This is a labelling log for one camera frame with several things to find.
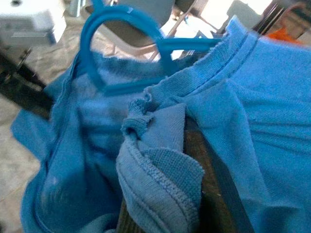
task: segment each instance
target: blue fabric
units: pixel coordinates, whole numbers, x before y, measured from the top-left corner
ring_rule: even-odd
[[[259,38],[235,17],[227,32],[130,104],[117,158],[128,211],[146,232],[197,226],[202,169],[182,153],[187,115],[227,166],[255,232],[309,233],[311,50]]]
[[[165,76],[159,63],[146,65],[97,53],[94,58],[108,84]],[[183,69],[195,60],[192,56],[175,63]],[[15,138],[41,163],[22,201],[24,232],[102,233],[115,229],[122,200],[116,172],[116,157],[124,140],[120,129],[128,103],[142,94],[104,96],[85,74],[78,56],[45,91],[55,100],[51,120],[22,110],[12,125]]]

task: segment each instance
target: orange object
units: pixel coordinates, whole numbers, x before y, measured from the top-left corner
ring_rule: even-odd
[[[295,8],[304,9],[304,8],[306,8],[306,4],[304,2],[297,2],[294,5],[292,5],[291,7],[287,8],[280,18],[280,24],[281,24],[282,28],[273,32],[273,33],[268,34],[267,36],[269,38],[275,39],[275,40],[287,41],[287,42],[294,43],[294,44],[303,45],[302,42],[295,40],[292,36],[290,36],[287,33],[286,23],[284,21],[287,14]]]
[[[290,35],[288,35],[287,30],[285,27],[282,27],[281,29],[270,33],[267,35],[269,38],[271,39],[275,39],[275,40],[282,40],[282,41],[287,41],[290,43],[294,43],[294,44],[299,44],[302,45],[302,43],[300,41],[295,40],[293,37],[291,37]]]

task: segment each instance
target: knit fabric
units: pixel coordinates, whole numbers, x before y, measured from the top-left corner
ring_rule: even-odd
[[[310,49],[259,38],[234,17],[209,54],[130,104],[117,172],[134,221],[146,232],[197,226],[202,169],[182,153],[187,115],[227,166],[255,232],[309,233],[310,86]]]

